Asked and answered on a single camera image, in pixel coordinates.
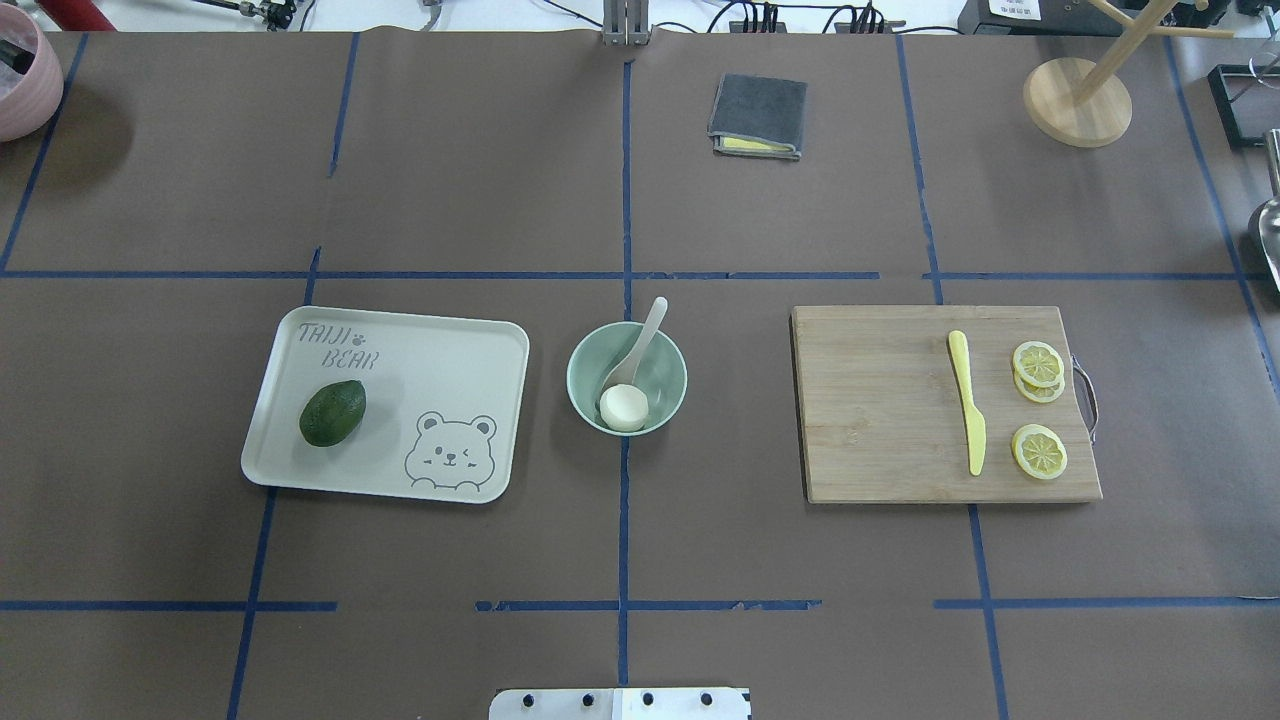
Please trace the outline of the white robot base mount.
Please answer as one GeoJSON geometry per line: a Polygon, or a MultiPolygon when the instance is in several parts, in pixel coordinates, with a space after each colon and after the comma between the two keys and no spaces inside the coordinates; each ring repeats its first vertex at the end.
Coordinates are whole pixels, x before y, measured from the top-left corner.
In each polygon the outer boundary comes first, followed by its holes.
{"type": "Polygon", "coordinates": [[[507,689],[489,719],[751,719],[750,691],[733,687],[507,689]]]}

